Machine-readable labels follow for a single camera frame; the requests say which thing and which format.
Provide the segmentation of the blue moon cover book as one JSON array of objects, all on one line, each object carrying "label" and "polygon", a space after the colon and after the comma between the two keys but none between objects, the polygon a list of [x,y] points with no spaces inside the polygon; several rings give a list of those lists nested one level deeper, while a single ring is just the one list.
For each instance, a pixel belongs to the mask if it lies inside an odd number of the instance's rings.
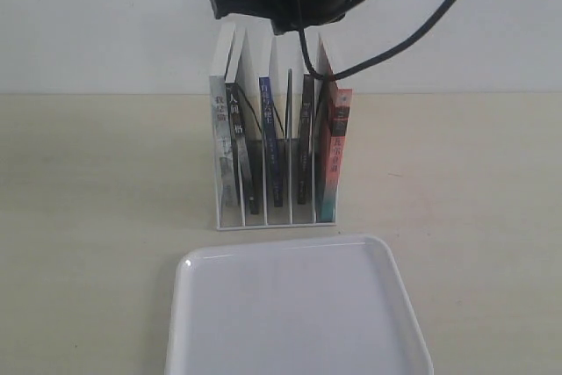
[{"label": "blue moon cover book", "polygon": [[260,127],[264,158],[264,187],[268,205],[282,208],[284,199],[283,127],[276,104],[278,81],[277,44],[272,31],[263,36],[262,50],[257,62],[257,87],[260,100]]}]

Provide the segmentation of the dark maroon book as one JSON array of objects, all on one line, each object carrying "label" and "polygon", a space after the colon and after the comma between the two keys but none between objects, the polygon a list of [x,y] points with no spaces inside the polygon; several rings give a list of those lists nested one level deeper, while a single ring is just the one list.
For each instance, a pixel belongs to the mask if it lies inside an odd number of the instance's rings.
[{"label": "dark maroon book", "polygon": [[301,97],[298,125],[297,204],[303,206],[312,198],[314,120],[317,114],[317,82],[305,60],[301,64]]}]

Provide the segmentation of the red spine book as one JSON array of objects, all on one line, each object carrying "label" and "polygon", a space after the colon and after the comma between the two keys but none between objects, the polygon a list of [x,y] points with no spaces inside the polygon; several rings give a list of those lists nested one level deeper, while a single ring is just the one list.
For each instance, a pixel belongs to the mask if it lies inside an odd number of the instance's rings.
[{"label": "red spine book", "polygon": [[321,223],[335,221],[337,193],[353,90],[342,81],[323,82],[317,123],[316,212]]}]

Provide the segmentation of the black spine book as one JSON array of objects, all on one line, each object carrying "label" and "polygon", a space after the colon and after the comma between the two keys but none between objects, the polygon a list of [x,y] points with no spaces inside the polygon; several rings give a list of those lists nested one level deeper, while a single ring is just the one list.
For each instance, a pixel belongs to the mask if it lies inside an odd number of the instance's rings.
[{"label": "black spine book", "polygon": [[249,38],[245,28],[237,29],[234,48],[227,68],[226,93],[227,109],[234,137],[235,166],[240,181],[241,205],[245,213],[259,214],[259,200],[256,194],[254,164],[250,158],[249,141],[256,134],[253,112],[249,105],[252,88],[252,62]]}]

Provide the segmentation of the grey white book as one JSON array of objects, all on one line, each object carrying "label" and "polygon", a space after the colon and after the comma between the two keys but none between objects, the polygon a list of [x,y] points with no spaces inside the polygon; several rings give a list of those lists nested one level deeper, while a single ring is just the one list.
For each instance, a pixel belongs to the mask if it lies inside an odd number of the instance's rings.
[{"label": "grey white book", "polygon": [[235,24],[223,24],[209,75],[218,227],[222,226],[223,211],[236,203],[233,148],[226,93],[226,74],[234,40]]}]

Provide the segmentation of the white plastic tray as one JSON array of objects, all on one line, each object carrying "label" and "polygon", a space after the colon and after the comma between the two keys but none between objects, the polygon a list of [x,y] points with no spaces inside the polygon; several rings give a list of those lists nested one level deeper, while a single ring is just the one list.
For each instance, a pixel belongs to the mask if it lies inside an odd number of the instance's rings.
[{"label": "white plastic tray", "polygon": [[393,253],[349,234],[196,249],[177,266],[168,374],[430,374]]}]

